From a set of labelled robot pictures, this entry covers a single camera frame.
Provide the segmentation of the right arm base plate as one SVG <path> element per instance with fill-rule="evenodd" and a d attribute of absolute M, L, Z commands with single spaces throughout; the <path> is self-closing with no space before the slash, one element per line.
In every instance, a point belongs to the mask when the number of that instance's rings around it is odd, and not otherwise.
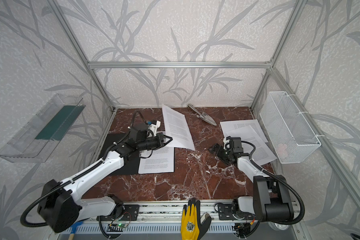
<path fill-rule="evenodd" d="M 232 204 L 216 203 L 214 205 L 215 211 L 218 213 L 221 221 L 234 221 L 236 218 L 233 215 Z"/>

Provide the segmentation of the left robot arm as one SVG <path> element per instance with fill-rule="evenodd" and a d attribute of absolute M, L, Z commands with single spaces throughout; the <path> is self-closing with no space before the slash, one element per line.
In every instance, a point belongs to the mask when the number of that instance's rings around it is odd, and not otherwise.
<path fill-rule="evenodd" d="M 111 214 L 118 204 L 116 197 L 83 200 L 82 196 L 102 179 L 126 165 L 125 159 L 130 155 L 155 151 L 172 140 L 164 133 L 157 133 L 142 141 L 129 139 L 127 142 L 113 143 L 102 158 L 86 169 L 61 182 L 47 182 L 37 212 L 55 233 L 61 233 L 81 220 Z"/>

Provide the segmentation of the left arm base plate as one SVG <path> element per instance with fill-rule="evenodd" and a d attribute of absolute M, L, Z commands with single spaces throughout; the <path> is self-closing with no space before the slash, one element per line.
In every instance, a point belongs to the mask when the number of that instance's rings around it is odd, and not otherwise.
<path fill-rule="evenodd" d="M 124 205 L 120 221 L 137 221 L 140 205 Z"/>

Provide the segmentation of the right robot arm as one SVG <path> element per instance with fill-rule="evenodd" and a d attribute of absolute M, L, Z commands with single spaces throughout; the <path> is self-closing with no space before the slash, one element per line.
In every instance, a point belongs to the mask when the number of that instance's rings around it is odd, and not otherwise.
<path fill-rule="evenodd" d="M 228 138 L 223 145 L 215 144 L 209 152 L 226 165 L 234 165 L 253 183 L 253 213 L 261 222 L 293 225 L 295 217 L 290 192 L 293 189 L 281 175 L 274 175 L 255 163 L 256 146 L 240 138 Z"/>

